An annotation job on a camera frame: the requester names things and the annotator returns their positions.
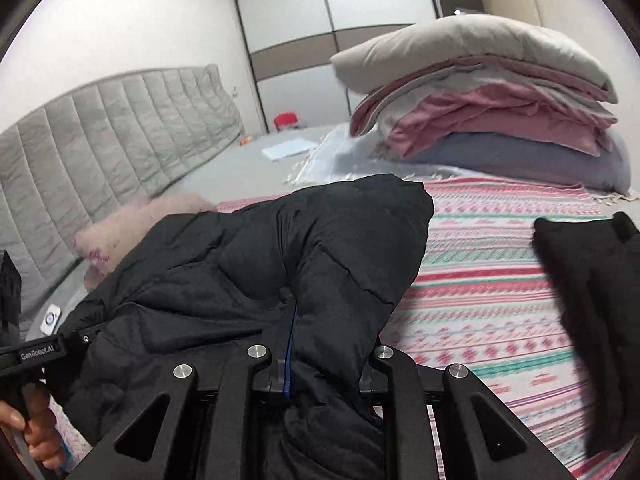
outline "metal screw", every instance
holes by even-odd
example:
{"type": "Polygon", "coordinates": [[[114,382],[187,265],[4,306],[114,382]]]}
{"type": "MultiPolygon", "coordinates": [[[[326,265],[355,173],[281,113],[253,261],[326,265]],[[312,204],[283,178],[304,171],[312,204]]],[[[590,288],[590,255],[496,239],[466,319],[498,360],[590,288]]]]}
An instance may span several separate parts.
{"type": "Polygon", "coordinates": [[[373,355],[380,359],[389,359],[394,354],[394,349],[391,346],[378,346],[373,351],[373,355]]]}
{"type": "Polygon", "coordinates": [[[174,368],[174,377],[185,379],[191,375],[191,372],[193,372],[193,368],[189,365],[177,365],[177,367],[174,368]]]}
{"type": "Polygon", "coordinates": [[[465,365],[455,364],[449,367],[449,373],[457,379],[462,379],[469,375],[469,368],[465,365]]]}
{"type": "Polygon", "coordinates": [[[249,346],[249,349],[246,352],[249,354],[249,357],[258,359],[266,355],[267,347],[262,345],[253,345],[249,346]]]}

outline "black puffer jacket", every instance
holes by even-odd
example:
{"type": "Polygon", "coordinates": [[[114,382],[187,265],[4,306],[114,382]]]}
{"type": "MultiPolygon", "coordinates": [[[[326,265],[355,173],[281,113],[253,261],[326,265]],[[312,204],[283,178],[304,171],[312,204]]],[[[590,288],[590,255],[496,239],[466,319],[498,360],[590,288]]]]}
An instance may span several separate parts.
{"type": "Polygon", "coordinates": [[[108,322],[83,359],[47,369],[53,396],[96,444],[161,369],[193,364],[206,386],[217,379],[206,370],[295,308],[290,401],[263,476],[382,478],[383,433],[358,380],[418,272],[432,215],[421,184],[379,175],[167,217],[62,325],[108,322]]]}

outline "red object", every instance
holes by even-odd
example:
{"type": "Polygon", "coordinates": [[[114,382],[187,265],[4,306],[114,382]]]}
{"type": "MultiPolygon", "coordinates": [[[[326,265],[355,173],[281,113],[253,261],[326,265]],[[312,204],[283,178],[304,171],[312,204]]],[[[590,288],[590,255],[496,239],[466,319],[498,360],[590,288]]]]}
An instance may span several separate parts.
{"type": "Polygon", "coordinates": [[[276,130],[286,130],[298,126],[298,116],[293,112],[285,112],[280,114],[273,120],[276,130]]]}

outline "folded bedding stack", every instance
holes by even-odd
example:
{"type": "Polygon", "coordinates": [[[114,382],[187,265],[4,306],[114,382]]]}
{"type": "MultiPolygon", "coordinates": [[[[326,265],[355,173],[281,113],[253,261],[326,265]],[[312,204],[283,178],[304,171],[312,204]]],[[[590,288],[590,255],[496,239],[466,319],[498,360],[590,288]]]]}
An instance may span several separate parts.
{"type": "Polygon", "coordinates": [[[353,113],[351,135],[377,124],[386,144],[411,162],[629,188],[628,153],[610,130],[617,119],[600,103],[618,101],[612,81],[559,32],[487,14],[450,16],[373,38],[331,61],[347,88],[368,94],[353,113]]]}

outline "gray panel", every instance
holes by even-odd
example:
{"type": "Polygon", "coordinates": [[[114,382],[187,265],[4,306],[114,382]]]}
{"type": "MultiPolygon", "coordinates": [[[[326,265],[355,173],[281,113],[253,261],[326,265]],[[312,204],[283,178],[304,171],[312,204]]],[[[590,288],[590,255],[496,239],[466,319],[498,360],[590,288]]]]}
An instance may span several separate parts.
{"type": "Polygon", "coordinates": [[[369,41],[371,38],[376,38],[387,34],[389,32],[395,32],[401,28],[408,27],[408,24],[404,25],[377,25],[375,27],[360,27],[360,28],[346,28],[345,30],[338,30],[335,33],[335,37],[338,40],[338,48],[340,50],[347,50],[352,46],[359,45],[365,41],[369,41]]]}
{"type": "Polygon", "coordinates": [[[336,54],[332,33],[289,41],[251,54],[256,81],[329,63],[336,54]]]}

